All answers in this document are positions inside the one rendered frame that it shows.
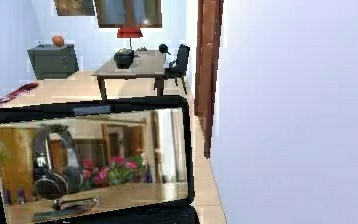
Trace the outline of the black laptop with headphones screen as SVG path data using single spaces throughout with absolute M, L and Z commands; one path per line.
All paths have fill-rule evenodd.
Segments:
M 200 224 L 179 95 L 0 109 L 0 224 Z

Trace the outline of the black chair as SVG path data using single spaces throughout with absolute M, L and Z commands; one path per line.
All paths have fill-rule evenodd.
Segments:
M 178 84 L 177 79 L 182 82 L 184 92 L 187 92 L 185 76 L 189 61 L 190 48 L 187 45 L 181 44 L 178 49 L 176 59 L 169 63 L 169 67 L 165 69 L 164 74 L 155 79 L 154 88 L 157 90 L 157 95 L 162 96 L 164 91 L 164 81 L 167 79 L 174 79 L 175 84 Z

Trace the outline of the brown wooden door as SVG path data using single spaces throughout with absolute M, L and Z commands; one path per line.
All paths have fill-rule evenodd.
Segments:
M 195 115 L 204 136 L 204 157 L 211 154 L 214 103 L 224 0 L 198 0 Z

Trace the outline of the brown wooden table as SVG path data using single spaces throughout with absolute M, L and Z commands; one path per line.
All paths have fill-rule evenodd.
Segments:
M 157 95 L 162 96 L 164 91 L 164 63 L 165 55 L 157 50 L 137 51 L 134 61 L 128 69 L 119 69 L 114 59 L 111 58 L 93 73 L 93 76 L 97 79 L 101 99 L 107 100 L 106 79 L 154 79 Z

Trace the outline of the black round pot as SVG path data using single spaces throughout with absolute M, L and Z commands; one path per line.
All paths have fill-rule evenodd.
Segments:
M 122 48 L 114 54 L 114 62 L 118 69 L 128 69 L 133 63 L 134 57 L 133 49 Z

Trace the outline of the red table lamp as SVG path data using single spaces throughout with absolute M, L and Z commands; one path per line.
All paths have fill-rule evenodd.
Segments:
M 132 46 L 132 39 L 142 38 L 143 34 L 139 27 L 121 27 L 118 29 L 117 37 L 128 39 L 129 46 Z

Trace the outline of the brown framed window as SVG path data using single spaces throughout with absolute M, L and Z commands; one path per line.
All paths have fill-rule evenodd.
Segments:
M 100 28 L 161 28 L 161 0 L 94 0 Z

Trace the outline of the dark grey cabinet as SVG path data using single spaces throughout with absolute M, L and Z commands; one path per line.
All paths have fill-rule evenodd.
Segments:
M 79 70 L 73 44 L 41 44 L 27 53 L 37 80 L 66 79 Z

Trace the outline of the dark framed picture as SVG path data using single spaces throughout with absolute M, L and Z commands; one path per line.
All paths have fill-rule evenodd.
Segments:
M 94 16 L 93 0 L 54 0 L 59 16 Z

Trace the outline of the red cloth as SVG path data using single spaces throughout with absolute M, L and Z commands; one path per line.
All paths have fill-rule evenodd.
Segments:
M 38 83 L 28 83 L 28 84 L 25 84 L 25 85 L 21 86 L 20 88 L 16 89 L 15 91 L 9 93 L 8 95 L 1 97 L 0 98 L 0 108 L 3 105 L 7 104 L 8 102 L 14 100 L 15 98 L 32 91 L 33 89 L 37 88 L 38 86 L 39 86 Z

